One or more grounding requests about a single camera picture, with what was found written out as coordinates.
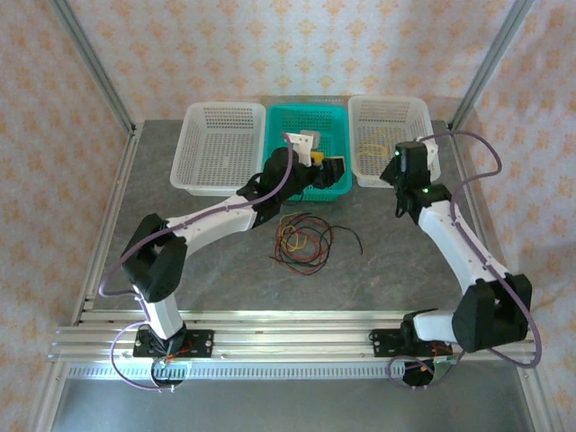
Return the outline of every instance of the floral wall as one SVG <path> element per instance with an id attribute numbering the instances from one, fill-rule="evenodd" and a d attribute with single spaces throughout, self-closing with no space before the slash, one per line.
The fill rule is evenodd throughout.
<path id="1" fill-rule="evenodd" d="M 0 45 L 0 429 L 22 431 L 126 134 L 49 2 L 0 2 Z"/>
<path id="2" fill-rule="evenodd" d="M 474 187 L 492 248 L 533 283 L 543 366 L 565 430 L 576 425 L 576 9 L 536 1 L 463 127 L 494 144 L 503 172 Z M 468 168 L 493 169 L 459 140 Z"/>
<path id="3" fill-rule="evenodd" d="M 71 0 L 130 116 L 201 100 L 407 95 L 451 120 L 512 0 Z"/>

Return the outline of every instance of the electrical wire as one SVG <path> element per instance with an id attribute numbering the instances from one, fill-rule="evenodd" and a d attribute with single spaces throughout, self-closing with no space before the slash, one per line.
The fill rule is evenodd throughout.
<path id="1" fill-rule="evenodd" d="M 116 335 L 116 337 L 112 341 L 112 345 L 110 346 L 110 364 L 112 365 L 112 369 L 116 372 L 116 374 L 125 383 L 131 385 L 132 387 L 139 389 L 139 390 L 162 392 L 162 389 L 160 387 L 158 387 L 156 384 L 155 384 L 156 385 L 155 387 L 151 387 L 149 385 L 143 385 L 143 384 L 138 384 L 137 382 L 134 382 L 133 380 L 128 378 L 126 375 L 124 375 L 122 372 L 120 372 L 120 369 L 118 369 L 118 366 L 116 365 L 116 362 L 114 361 L 114 349 L 116 348 L 116 344 L 118 343 L 118 340 L 122 337 L 122 335 L 130 329 L 133 329 L 135 327 L 144 326 L 147 324 L 148 323 L 146 321 L 133 322 L 132 324 L 129 324 L 128 326 L 126 326 L 125 328 L 120 330 L 120 332 Z"/>
<path id="2" fill-rule="evenodd" d="M 300 198 L 298 199 L 298 201 L 289 201 L 289 199 L 288 199 L 288 200 L 282 201 L 282 205 L 286 205 L 288 207 L 293 207 L 294 205 L 300 204 L 302 202 L 302 200 L 304 199 L 304 191 L 300 192 L 299 195 L 300 195 Z"/>
<path id="3" fill-rule="evenodd" d="M 295 216 L 283 222 L 286 217 L 292 215 Z M 321 217 L 306 212 L 284 215 L 280 219 L 275 234 L 274 256 L 270 258 L 299 275 L 314 275 L 328 262 L 334 241 L 334 229 L 352 232 L 360 247 L 360 255 L 364 253 L 362 241 L 353 229 L 341 225 L 330 225 Z M 291 243 L 293 236 L 296 237 L 295 244 Z M 302 244 L 300 244 L 300 236 L 304 238 Z M 301 255 L 305 251 L 297 252 L 303 250 L 307 243 L 312 248 L 309 255 Z"/>
<path id="4" fill-rule="evenodd" d="M 171 380 L 168 376 L 167 379 L 159 379 L 155 376 L 154 371 L 156 370 L 156 366 L 159 362 L 164 361 L 165 367 L 167 367 L 168 362 L 170 361 L 169 357 L 159 357 L 156 358 L 152 365 L 150 366 L 150 379 L 152 382 L 157 385 L 160 389 L 170 389 L 171 392 L 174 391 L 176 387 L 178 387 L 184 380 Z"/>
<path id="5" fill-rule="evenodd" d="M 128 249 L 121 257 L 120 259 L 114 263 L 112 265 L 112 267 L 110 268 L 110 270 L 103 276 L 102 281 L 100 282 L 100 285 L 98 286 L 98 293 L 103 296 L 103 297 L 117 297 L 120 295 L 134 295 L 135 292 L 133 290 L 125 290 L 125 291 L 118 291 L 118 292 L 106 292 L 104 290 L 104 287 L 108 284 L 108 282 L 110 281 L 110 279 L 112 278 L 112 276 L 118 272 L 118 270 L 120 270 L 120 268 L 122 267 L 122 265 L 132 256 L 134 255 L 136 252 L 138 252 L 138 250 L 140 250 L 140 248 L 142 248 L 144 245 L 146 245 L 147 243 L 149 243 L 150 241 L 157 239 L 161 236 L 164 236 L 170 232 L 176 231 L 176 230 L 180 230 L 180 229 L 184 229 L 186 227 L 188 227 L 189 225 L 207 217 L 210 216 L 214 213 L 218 213 L 218 212 L 228 212 L 230 210 L 236 210 L 236 209 L 241 209 L 243 207 L 248 207 L 248 206 L 253 206 L 253 205 L 257 205 L 259 203 L 262 203 L 272 197 L 274 197 L 286 184 L 286 182 L 288 181 L 288 177 L 290 176 L 290 173 L 292 172 L 292 163 L 293 163 L 293 144 L 290 141 L 290 139 L 288 138 L 288 135 L 286 135 L 285 133 L 282 133 L 282 138 L 284 139 L 284 141 L 286 142 L 286 145 L 288 147 L 288 164 L 286 167 L 286 171 L 284 172 L 284 176 L 282 177 L 282 179 L 280 180 L 280 183 L 278 183 L 278 185 L 269 193 L 265 194 L 264 196 L 261 196 L 259 198 L 256 198 L 254 201 L 249 201 L 249 202 L 242 202 L 240 204 L 233 204 L 233 205 L 223 205 L 221 207 L 217 207 L 215 209 L 209 209 L 208 211 L 205 211 L 203 213 L 197 214 L 195 216 L 193 216 L 192 218 L 190 218 L 189 220 L 186 220 L 178 225 L 175 225 L 174 227 L 170 227 L 170 228 L 166 228 L 166 229 L 162 229 L 160 231 L 157 231 L 153 234 L 150 234 L 149 236 L 143 238 L 142 240 L 140 240 L 139 242 L 137 242 L 134 246 L 132 246 L 130 249 Z M 139 321 L 139 322 L 134 322 L 128 326 L 126 326 L 125 328 L 123 328 L 114 338 L 114 340 L 112 341 L 112 344 L 110 346 L 110 364 L 112 365 L 112 369 L 116 372 L 116 374 L 127 384 L 131 385 L 132 387 L 135 387 L 137 389 L 140 390 L 145 390 L 145 391 L 156 391 L 156 392 L 162 392 L 162 388 L 158 387 L 158 385 L 156 384 L 155 380 L 153 379 L 153 383 L 156 385 L 156 387 L 151 387 L 151 386 L 147 386 L 147 385 L 143 385 L 143 384 L 138 384 L 137 382 L 134 382 L 133 380 L 131 380 L 130 378 L 128 378 L 127 376 L 125 376 L 122 372 L 120 372 L 120 369 L 118 369 L 118 366 L 116 365 L 115 361 L 114 361 L 114 349 L 116 348 L 116 344 L 118 343 L 118 340 L 122 337 L 122 335 L 124 333 L 126 333 L 126 331 L 128 331 L 129 329 L 133 329 L 134 327 L 141 327 L 144 325 L 149 325 L 150 324 L 150 316 L 148 311 L 146 310 L 146 307 L 144 306 L 144 299 L 142 298 L 141 295 L 136 296 L 136 300 L 139 302 L 140 307 L 142 308 L 142 311 L 144 312 L 144 316 L 146 317 L 145 321 Z"/>
<path id="6" fill-rule="evenodd" d="M 509 285 L 509 283 L 496 271 L 496 269 L 488 262 L 488 259 L 486 258 L 486 256 L 484 256 L 484 254 L 476 247 L 473 240 L 470 238 L 468 233 L 464 230 L 461 223 L 456 218 L 456 209 L 455 208 L 456 208 L 458 196 L 464 191 L 464 188 L 466 187 L 466 185 L 468 185 L 470 182 L 473 182 L 475 180 L 479 180 L 479 179 L 485 178 L 485 177 L 492 177 L 492 176 L 496 176 L 497 174 L 499 174 L 502 171 L 502 159 L 500 159 L 500 156 L 499 156 L 498 152 L 496 151 L 496 149 L 485 138 L 481 137 L 477 133 L 469 132 L 466 130 L 454 130 L 454 131 L 449 131 L 449 132 L 437 133 L 434 135 L 429 135 L 427 137 L 421 138 L 419 141 L 432 140 L 435 138 L 442 138 L 442 137 L 447 137 L 447 136 L 454 137 L 454 135 L 465 135 L 468 137 L 472 137 L 472 138 L 478 140 L 479 142 L 481 142 L 482 144 L 484 144 L 484 146 L 486 146 L 486 148 L 490 151 L 490 153 L 492 154 L 492 156 L 496 160 L 496 169 L 494 171 L 490 171 L 488 173 L 481 173 L 481 174 L 477 174 L 477 175 L 473 175 L 471 177 L 468 177 L 468 178 L 464 179 L 454 189 L 454 193 L 452 194 L 452 200 L 450 201 L 450 217 L 452 219 L 454 226 L 456 227 L 456 229 L 458 230 L 458 232 L 462 236 L 463 240 L 470 247 L 470 249 L 474 252 L 474 254 L 478 257 L 478 259 L 481 260 L 482 265 L 486 267 L 486 269 L 492 274 L 492 276 L 494 276 L 498 280 L 498 282 L 500 282 L 500 284 L 504 287 L 504 289 L 506 290 L 508 295 L 512 298 L 514 303 L 518 306 L 518 308 L 520 309 L 520 311 L 524 315 L 524 318 L 526 318 L 528 325 L 532 329 L 532 334 L 534 335 L 535 355 L 534 355 L 534 359 L 532 359 L 532 361 L 529 363 L 522 363 L 522 362 L 519 362 L 518 360 L 514 360 L 513 358 L 510 358 L 509 356 L 502 354 L 500 351 L 498 351 L 494 348 L 488 348 L 488 350 L 490 352 L 492 352 L 495 356 L 501 358 L 502 360 L 505 360 L 509 363 L 512 363 L 514 366 L 521 367 L 521 368 L 536 367 L 540 363 L 540 361 L 542 360 L 543 349 L 542 349 L 542 338 L 540 336 L 540 331 L 538 330 L 538 327 L 536 325 L 536 322 L 534 321 L 534 318 L 532 317 L 532 315 L 530 314 L 530 311 L 528 310 L 526 305 L 522 302 L 520 297 L 518 297 L 518 295 L 514 292 L 512 287 Z"/>
<path id="7" fill-rule="evenodd" d="M 506 282 L 506 280 L 496 271 L 496 269 L 488 263 L 488 259 L 486 258 L 486 256 L 484 256 L 484 254 L 476 247 L 473 240 L 470 238 L 468 233 L 464 230 L 461 223 L 456 218 L 456 209 L 455 208 L 456 208 L 456 204 L 458 201 L 458 196 L 463 192 L 464 188 L 469 183 L 471 183 L 475 180 L 479 180 L 481 178 L 492 177 L 492 176 L 498 175 L 502 171 L 502 159 L 500 158 L 500 155 L 498 154 L 496 149 L 485 138 L 478 135 L 477 133 L 469 132 L 467 130 L 454 130 L 454 131 L 449 131 L 449 132 L 437 133 L 434 135 L 429 135 L 427 137 L 421 138 L 421 139 L 419 139 L 419 141 L 422 142 L 422 141 L 432 140 L 432 139 L 436 139 L 436 138 L 454 137 L 455 135 L 469 136 L 469 137 L 472 137 L 472 138 L 478 140 L 482 144 L 484 144 L 484 146 L 486 146 L 486 148 L 489 150 L 489 152 L 492 154 L 492 156 L 494 157 L 494 159 L 496 161 L 496 169 L 493 171 L 490 171 L 488 173 L 481 173 L 481 174 L 477 174 L 477 175 L 473 175 L 473 176 L 470 176 L 468 178 L 465 178 L 454 189 L 454 193 L 452 194 L 452 200 L 450 201 L 450 218 L 452 219 L 454 226 L 456 227 L 456 229 L 458 230 L 458 232 L 462 236 L 464 242 L 470 247 L 470 249 L 478 257 L 478 259 L 481 260 L 482 265 L 485 266 L 488 271 L 490 271 L 492 276 L 494 276 L 498 280 L 499 283 L 501 283 L 501 285 L 504 287 L 504 289 L 506 290 L 508 295 L 512 298 L 514 303 L 518 306 L 518 308 L 520 309 L 520 311 L 522 312 L 522 314 L 526 318 L 528 325 L 532 329 L 532 334 L 534 335 L 535 356 L 534 356 L 534 359 L 529 363 L 519 362 L 518 360 L 515 360 L 513 358 L 510 358 L 507 355 L 502 354 L 500 351 L 498 351 L 494 348 L 488 348 L 488 350 L 490 352 L 492 352 L 495 356 L 499 357 L 500 359 L 505 360 L 509 363 L 512 363 L 514 366 L 517 366 L 520 368 L 536 367 L 540 363 L 540 361 L 542 360 L 543 349 L 542 349 L 542 338 L 540 336 L 540 331 L 538 330 L 538 327 L 536 325 L 536 322 L 534 321 L 534 318 L 530 314 L 530 311 L 528 310 L 526 305 L 522 302 L 522 300 L 514 292 L 512 287 L 509 285 L 509 283 Z M 450 369 L 448 370 L 448 372 L 446 372 L 446 374 L 444 376 L 442 376 L 437 382 L 431 382 L 429 385 L 425 385 L 425 386 L 421 386 L 421 387 L 403 385 L 392 378 L 392 363 L 394 363 L 397 360 L 410 360 L 411 362 L 416 362 L 417 364 L 426 367 L 426 369 L 430 372 L 428 365 L 416 357 L 413 357 L 411 355 L 397 355 L 388 361 L 388 363 L 385 366 L 385 371 L 386 371 L 386 374 L 388 376 L 389 381 L 391 381 L 394 385 L 396 385 L 396 386 L 398 386 L 404 390 L 425 390 L 425 389 L 428 389 L 430 387 L 439 385 L 440 383 L 443 383 L 444 380 L 449 376 L 449 374 L 455 369 L 455 367 L 458 365 L 458 363 L 460 363 L 460 360 L 462 359 L 464 354 L 465 354 L 465 352 L 462 351 L 460 353 L 460 355 L 456 358 L 456 363 L 453 364 L 450 367 Z"/>
<path id="8" fill-rule="evenodd" d="M 241 208 L 248 207 L 248 206 L 254 206 L 254 205 L 260 204 L 260 203 L 272 198 L 273 196 L 275 196 L 284 187 L 284 185 L 286 184 L 286 181 L 288 181 L 288 177 L 290 176 L 290 173 L 292 172 L 293 144 L 290 141 L 290 138 L 288 138 L 288 135 L 286 135 L 284 132 L 282 133 L 282 138 L 284 139 L 284 141 L 286 142 L 286 145 L 288 146 L 288 165 L 286 167 L 286 171 L 284 172 L 284 176 L 282 177 L 282 180 L 280 180 L 280 183 L 278 183 L 278 185 L 271 192 L 267 193 L 264 196 L 261 196 L 260 198 L 256 198 L 254 201 L 241 202 L 239 204 L 232 204 L 232 205 L 222 205 L 221 207 L 209 209 L 209 210 L 204 211 L 200 214 L 194 215 L 189 220 L 185 220 L 184 222 L 179 223 L 178 225 L 175 225 L 174 227 L 161 229 L 160 231 L 157 231 L 157 232 L 150 234 L 149 236 L 143 238 L 142 240 L 137 242 L 134 246 L 132 246 L 130 249 L 128 249 L 120 257 L 120 259 L 118 259 L 118 261 L 116 261 L 112 265 L 110 270 L 108 270 L 108 272 L 106 272 L 106 274 L 102 278 L 102 281 L 100 282 L 100 285 L 98 285 L 98 293 L 102 297 L 117 297 L 117 296 L 121 296 L 121 295 L 134 295 L 133 290 L 124 290 L 124 291 L 118 291 L 118 292 L 106 292 L 104 290 L 104 288 L 108 284 L 108 282 L 110 281 L 112 276 L 114 276 L 114 274 L 116 274 L 116 272 L 118 272 L 118 270 L 120 270 L 120 268 L 124 265 L 124 263 L 126 263 L 126 261 L 128 261 L 128 259 L 130 257 L 132 257 L 136 252 L 138 252 L 144 245 L 148 244 L 150 241 L 157 239 L 159 237 L 165 236 L 166 234 L 169 234 L 171 232 L 184 229 L 184 228 L 192 225 L 193 223 L 200 221 L 200 220 L 204 219 L 205 217 L 210 216 L 212 214 L 219 213 L 219 212 L 229 212 L 230 210 L 236 210 L 236 209 L 241 209 Z"/>

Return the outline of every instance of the white robotic arm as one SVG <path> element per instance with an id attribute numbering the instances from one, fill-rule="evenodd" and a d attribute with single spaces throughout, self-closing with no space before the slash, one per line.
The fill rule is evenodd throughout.
<path id="1" fill-rule="evenodd" d="M 191 254 L 229 234 L 251 230 L 269 221 L 278 214 L 285 200 L 301 193 L 305 187 L 330 187 L 344 174 L 344 159 L 312 152 L 312 137 L 292 134 L 290 140 L 293 150 L 288 177 L 285 175 L 289 150 L 278 148 L 265 162 L 263 172 L 254 175 L 224 202 L 167 220 L 154 213 L 141 222 L 124 253 L 141 241 L 146 242 L 145 246 L 129 257 L 123 268 L 139 294 L 147 316 L 149 330 L 139 330 L 137 340 L 142 345 L 145 339 L 153 347 L 139 350 L 144 356 L 172 355 L 190 342 L 174 291 L 180 282 L 184 262 Z M 273 196 L 263 200 L 269 194 Z M 146 241 L 151 234 L 171 228 L 170 233 L 155 241 Z"/>
<path id="2" fill-rule="evenodd" d="M 523 340 L 527 334 L 526 317 L 500 281 L 510 285 L 527 308 L 532 293 L 530 282 L 523 274 L 510 274 L 486 250 L 457 204 L 451 203 L 452 195 L 443 184 L 430 183 L 433 151 L 419 141 L 397 144 L 395 158 L 381 179 L 394 186 L 396 216 L 407 212 L 436 243 L 458 279 L 463 298 L 456 310 L 408 314 L 400 332 L 375 332 L 381 338 L 377 341 L 378 353 L 387 353 L 382 356 L 423 356 L 431 341 L 456 343 L 467 352 L 475 352 Z"/>
<path id="3" fill-rule="evenodd" d="M 251 205 L 279 184 L 286 171 L 286 148 L 278 149 L 265 163 L 264 172 L 253 177 L 235 195 L 221 204 L 201 212 L 168 220 L 156 214 L 145 218 L 130 241 L 128 248 L 152 232 L 176 227 L 189 221 L 196 214 L 211 209 L 230 207 L 199 219 L 191 225 L 176 229 L 169 236 L 146 245 L 124 265 L 134 289 L 143 299 L 150 334 L 161 352 L 178 352 L 186 342 L 187 330 L 176 306 L 174 291 L 179 284 L 184 261 L 193 252 L 217 239 L 234 232 L 250 230 L 274 217 L 281 203 L 299 193 L 308 185 L 327 187 L 335 183 L 344 172 L 338 159 L 324 159 L 322 166 L 299 162 L 302 148 L 294 151 L 292 173 L 281 192 L 272 200 Z M 430 183 L 430 161 L 434 160 L 436 146 L 426 146 L 417 141 L 396 146 L 396 156 L 382 173 L 381 179 L 395 188 L 398 200 L 396 216 L 408 213 L 438 246 L 451 266 L 463 292 L 456 310 L 419 310 L 406 315 L 399 329 L 375 330 L 379 348 L 376 356 L 427 356 L 431 341 L 457 343 L 467 352 L 522 340 L 527 334 L 527 321 L 518 306 L 503 290 L 496 274 L 513 287 L 522 302 L 529 308 L 530 282 L 522 274 L 511 275 L 484 248 L 465 223 L 457 206 L 455 220 L 451 211 L 451 194 L 442 184 Z M 464 240 L 456 224 L 470 241 Z M 158 356 L 158 352 L 148 356 Z"/>

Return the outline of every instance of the yellow object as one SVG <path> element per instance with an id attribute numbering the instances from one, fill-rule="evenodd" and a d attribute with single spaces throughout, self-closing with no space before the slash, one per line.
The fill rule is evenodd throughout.
<path id="1" fill-rule="evenodd" d="M 311 151 L 310 156 L 312 157 L 314 165 L 320 165 L 324 160 L 324 153 L 321 151 Z"/>
<path id="2" fill-rule="evenodd" d="M 278 227 L 282 227 L 284 218 L 297 216 L 300 213 L 302 213 L 302 212 L 296 211 L 294 213 L 285 214 L 282 218 L 280 218 L 280 223 L 278 224 Z M 287 226 L 282 228 L 282 231 L 280 231 L 280 238 L 282 238 L 284 236 L 284 232 L 288 229 L 296 230 L 296 228 L 293 225 L 287 225 Z M 304 236 L 304 242 L 300 245 L 300 235 L 298 233 L 296 233 L 296 244 L 295 245 L 291 245 L 290 243 L 288 243 L 288 240 L 284 240 L 283 244 L 284 244 L 284 247 L 286 249 L 288 249 L 289 252 L 293 252 L 294 250 L 304 249 L 304 247 L 306 246 L 307 239 L 308 238 L 306 236 Z"/>
<path id="3" fill-rule="evenodd" d="M 375 140 L 377 140 L 377 137 L 383 132 L 384 129 L 386 129 L 386 126 L 382 126 L 375 133 L 373 133 L 370 136 L 370 138 L 366 139 L 358 146 L 359 149 L 362 149 L 364 147 L 372 149 L 360 151 L 359 153 L 356 154 L 357 158 L 360 158 L 361 156 L 371 156 L 373 158 L 382 158 L 382 159 L 390 158 L 390 149 L 388 147 L 383 146 L 382 144 L 372 144 L 373 142 L 375 142 Z M 377 166 L 372 160 L 370 161 L 370 165 L 372 165 L 376 169 L 383 169 L 383 166 Z"/>

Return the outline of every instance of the gray table surface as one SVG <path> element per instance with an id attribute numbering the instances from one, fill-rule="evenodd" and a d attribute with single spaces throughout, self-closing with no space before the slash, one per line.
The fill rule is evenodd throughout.
<path id="1" fill-rule="evenodd" d="M 170 169 L 182 121 L 146 121 L 130 171 L 105 268 L 118 259 L 144 216 L 186 215 L 223 200 L 195 197 L 175 189 Z M 445 131 L 433 121 L 436 133 Z M 448 139 L 439 139 L 440 180 L 450 190 L 461 181 Z M 469 221 L 466 202 L 463 216 Z M 330 252 L 327 265 L 313 276 L 301 276 L 278 265 L 274 250 L 280 216 L 267 224 L 222 238 L 190 256 L 175 296 L 181 310 L 357 310 L 409 311 L 430 307 L 453 308 L 461 296 L 458 282 L 436 245 L 408 215 L 394 217 L 393 191 L 363 188 L 335 202 L 302 202 L 283 207 L 282 214 L 312 212 L 331 224 L 355 230 L 364 246 L 344 231 Z M 125 274 L 117 274 L 107 291 L 130 287 Z M 97 310 L 133 310 L 131 298 L 97 297 Z"/>
<path id="2" fill-rule="evenodd" d="M 185 382 L 158 395 L 119 381 L 66 381 L 54 432 L 157 430 L 485 432 L 534 430 L 516 368 L 462 362 L 442 385 L 385 380 Z"/>

